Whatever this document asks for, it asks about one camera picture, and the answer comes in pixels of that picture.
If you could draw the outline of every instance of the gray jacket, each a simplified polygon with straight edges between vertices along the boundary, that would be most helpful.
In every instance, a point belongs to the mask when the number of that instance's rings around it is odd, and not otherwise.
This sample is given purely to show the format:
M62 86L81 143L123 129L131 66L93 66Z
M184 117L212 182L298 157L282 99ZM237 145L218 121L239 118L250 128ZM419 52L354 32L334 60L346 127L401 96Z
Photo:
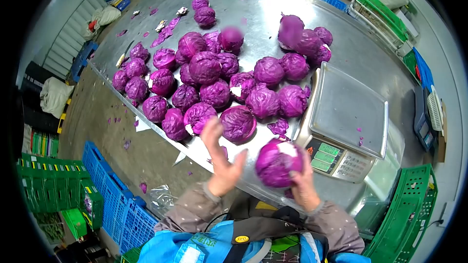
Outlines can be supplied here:
M202 232L221 213L221 198L211 194L206 183L197 183L179 198L155 226L155 231ZM305 227L327 237L329 254L361 254L364 250L364 241L359 237L356 222L333 202L324 201L308 213Z

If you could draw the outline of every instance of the green digit display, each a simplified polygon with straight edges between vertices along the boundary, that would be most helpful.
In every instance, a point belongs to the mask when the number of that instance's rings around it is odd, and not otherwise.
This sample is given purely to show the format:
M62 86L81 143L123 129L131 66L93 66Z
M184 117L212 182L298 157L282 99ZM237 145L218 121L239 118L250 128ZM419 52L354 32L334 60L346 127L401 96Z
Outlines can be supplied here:
M324 172L327 172L330 169L330 165L327 163L324 163L323 161L319 161L316 159L313 159L310 165L316 169L322 170Z
M331 155L327 155L321 151L317 151L315 153L315 156L313 157L314 159L317 159L319 161L323 161L327 164L333 164L333 162L335 161L335 157L334 156L331 156Z
M329 145L329 144L326 144L326 143L322 143L320 144L320 147L319 147L319 150L321 152L324 152L326 154L329 154L329 155L332 155L332 156L337 156L338 153L340 152L339 149Z

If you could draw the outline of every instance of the digital scale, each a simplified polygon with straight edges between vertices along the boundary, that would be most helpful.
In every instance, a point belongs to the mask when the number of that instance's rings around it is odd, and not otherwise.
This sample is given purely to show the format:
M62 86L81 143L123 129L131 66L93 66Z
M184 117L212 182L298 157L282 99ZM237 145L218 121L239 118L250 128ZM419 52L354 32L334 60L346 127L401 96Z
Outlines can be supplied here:
M387 147L389 103L363 83L322 62L294 143L315 172L361 183Z

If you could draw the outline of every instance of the red cabbage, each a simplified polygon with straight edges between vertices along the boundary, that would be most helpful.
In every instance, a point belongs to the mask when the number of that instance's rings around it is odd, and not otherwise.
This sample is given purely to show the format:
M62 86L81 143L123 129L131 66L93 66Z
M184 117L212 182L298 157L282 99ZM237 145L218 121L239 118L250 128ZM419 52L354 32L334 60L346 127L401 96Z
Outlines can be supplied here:
M179 40L175 60L180 64L189 63L192 57L206 51L206 41L198 32L188 32Z
M297 53L286 53L279 63L284 69L286 78L292 81L302 80L309 73L309 65L304 56Z
M221 44L218 42L219 32L209 32L203 35L203 38L206 41L206 50L219 54L221 53Z
M266 84L260 83L250 91L245 105L252 111L252 114L263 119L278 113L279 99L276 92L269 90Z
M148 94L148 84L138 76L132 77L125 85L125 92L133 100L143 100Z
M231 77L229 90L236 100L245 102L245 99L256 84L253 71L239 72Z
M302 30L300 38L291 46L297 53L315 57L323 44L320 37L311 29Z
M233 74L239 72L239 61L237 56L231 53L219 53L219 63L221 63L221 77L230 79Z
M278 91L279 114L286 118L301 116L307 108L310 88L304 90L299 85L288 85Z
M284 69L274 57L263 57L255 63L254 77L257 83L277 85L284 77Z
M116 90L123 91L125 90L125 85L127 84L128 80L129 78L125 71L118 70L112 78L112 85Z
M199 26L208 28L213 26L216 22L216 12L213 8L210 7L200 7L199 9L195 10L193 19Z
M278 42L281 48L293 50L291 47L301 36L304 22L295 15L284 15L279 20Z
M212 105L215 109L226 106L229 102L229 97L229 85L220 78L215 83L202 85L200 88L202 102Z
M212 116L217 116L217 114L216 110L211 105L207 103L196 103L185 112L185 130L193 136L202 133L205 123Z
M238 28L228 26L219 34L218 42L225 52L231 52L237 55L244 43L244 35Z
M263 184L273 188L292 185L290 171L302 172L302 151L293 143L273 138L260 149L255 172Z
M180 81L186 85L198 85L189 72L189 64L186 63L180 67Z
M176 52L172 49L159 49L153 55L153 66L174 71L176 68Z
M141 58L134 58L128 62L125 72L129 78L142 77L147 71L144 60Z
M322 61L328 62L331 58L331 50L327 44L323 44L314 58L307 58L313 66L320 66Z
M192 8L197 10L202 7L209 7L210 2L208 0L192 0Z
M164 120L162 120L162 130L171 140L180 141L189 136L184 126L184 114L178 108L167 110Z
M172 95L172 105L179 108L182 112L188 110L194 104L200 102L200 96L196 89L190 85L181 85Z
M176 79L169 69L162 68L151 73L148 86L150 91L159 96L166 96L171 92Z
M192 79L202 85L214 83L221 73L221 63L213 52L203 51L190 60L189 72Z
M331 32L329 30L327 30L323 26L317 26L313 30L317 33L317 35L325 44L331 46L331 43L333 42L333 36L331 35Z
M146 62L149 57L148 49L145 49L141 42L138 42L131 50L130 50L130 59L140 58Z
M219 117L223 125L223 137L232 143L245 143L257 127L257 120L246 106L226 109Z
M154 123L161 123L167 112L167 101L161 96L150 96L143 102L143 114Z

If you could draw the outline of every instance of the corrugated wall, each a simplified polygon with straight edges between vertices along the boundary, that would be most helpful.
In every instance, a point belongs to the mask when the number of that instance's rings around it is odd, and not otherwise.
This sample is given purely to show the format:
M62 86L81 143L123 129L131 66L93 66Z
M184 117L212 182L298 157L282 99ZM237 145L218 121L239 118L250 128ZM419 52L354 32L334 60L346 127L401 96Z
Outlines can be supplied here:
M83 26L97 9L107 6L104 0L83 0L58 33L42 67L65 79L76 57L85 43L81 36Z

